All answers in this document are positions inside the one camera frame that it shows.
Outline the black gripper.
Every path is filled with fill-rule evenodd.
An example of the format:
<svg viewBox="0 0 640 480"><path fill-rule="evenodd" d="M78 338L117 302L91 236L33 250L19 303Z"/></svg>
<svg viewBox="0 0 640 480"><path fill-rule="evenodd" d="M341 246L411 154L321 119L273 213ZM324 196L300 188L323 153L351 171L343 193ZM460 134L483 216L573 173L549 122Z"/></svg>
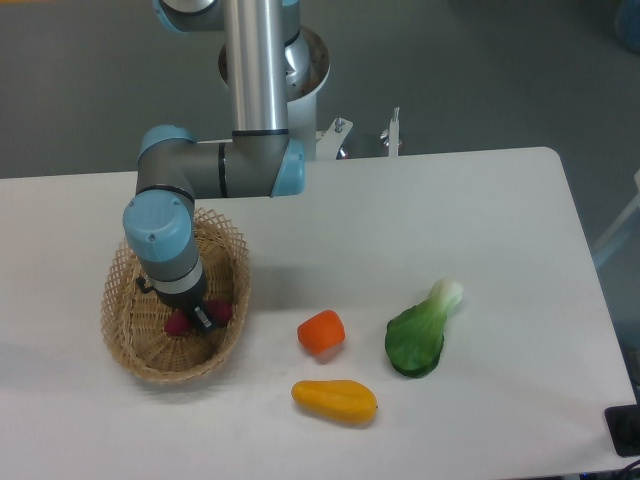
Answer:
<svg viewBox="0 0 640 480"><path fill-rule="evenodd" d="M218 328L216 320L211 316L204 303L207 289L207 279L204 273L197 281L191 282L189 287L177 286L177 282L171 282L168 286L170 292L162 290L159 285L154 285L150 277L138 276L135 283L141 293L154 292L163 304L181 310L192 319L199 332L208 334Z"/></svg>

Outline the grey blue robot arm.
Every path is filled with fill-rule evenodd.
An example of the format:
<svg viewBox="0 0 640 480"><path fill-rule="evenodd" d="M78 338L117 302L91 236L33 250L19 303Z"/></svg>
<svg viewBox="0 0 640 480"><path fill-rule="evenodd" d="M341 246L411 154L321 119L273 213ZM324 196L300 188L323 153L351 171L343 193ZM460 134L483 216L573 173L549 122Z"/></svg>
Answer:
<svg viewBox="0 0 640 480"><path fill-rule="evenodd" d="M224 31L232 133L228 142L202 143L173 125L149 130L123 226L146 273L141 290L210 332L221 322L204 300L195 202L303 191L307 143L289 128L288 102L296 81L310 75L308 46L296 1L156 1L153 8L174 32Z"/></svg>

